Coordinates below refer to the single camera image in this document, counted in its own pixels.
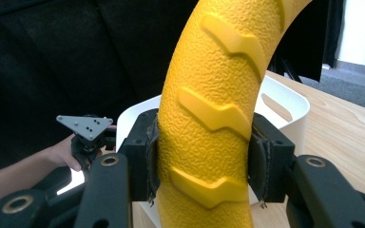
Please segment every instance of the wooden surface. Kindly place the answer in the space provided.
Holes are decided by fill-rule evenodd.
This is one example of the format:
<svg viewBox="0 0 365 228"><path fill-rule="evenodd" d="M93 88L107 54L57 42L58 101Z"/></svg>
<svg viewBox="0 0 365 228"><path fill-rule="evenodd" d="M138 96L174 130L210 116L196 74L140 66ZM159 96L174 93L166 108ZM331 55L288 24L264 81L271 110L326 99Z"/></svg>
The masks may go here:
<svg viewBox="0 0 365 228"><path fill-rule="evenodd" d="M275 73L266 74L310 102L305 154L331 161L356 190L365 193L365 108ZM255 227L289 227L285 204L267 206L252 205ZM154 227L139 204L134 203L133 209L134 227Z"/></svg>

